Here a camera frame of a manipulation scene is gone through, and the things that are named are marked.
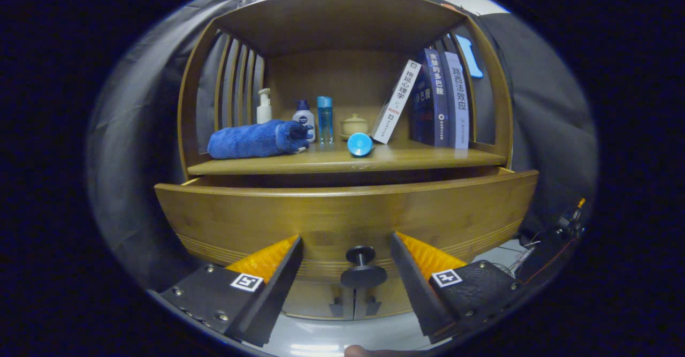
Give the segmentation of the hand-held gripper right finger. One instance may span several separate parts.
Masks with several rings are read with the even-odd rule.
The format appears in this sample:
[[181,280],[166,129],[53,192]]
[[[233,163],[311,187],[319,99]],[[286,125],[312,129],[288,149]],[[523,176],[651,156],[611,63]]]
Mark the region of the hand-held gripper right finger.
[[482,332],[523,302],[528,287],[495,264],[455,259],[400,232],[391,255],[424,336],[432,343]]

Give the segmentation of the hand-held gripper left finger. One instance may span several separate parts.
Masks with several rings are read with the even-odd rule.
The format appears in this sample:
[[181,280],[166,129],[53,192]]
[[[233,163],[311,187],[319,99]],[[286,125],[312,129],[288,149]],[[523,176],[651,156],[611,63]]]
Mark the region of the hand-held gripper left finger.
[[300,236],[286,238],[238,267],[206,263],[162,292],[148,295],[180,320],[222,342],[262,347],[303,260]]

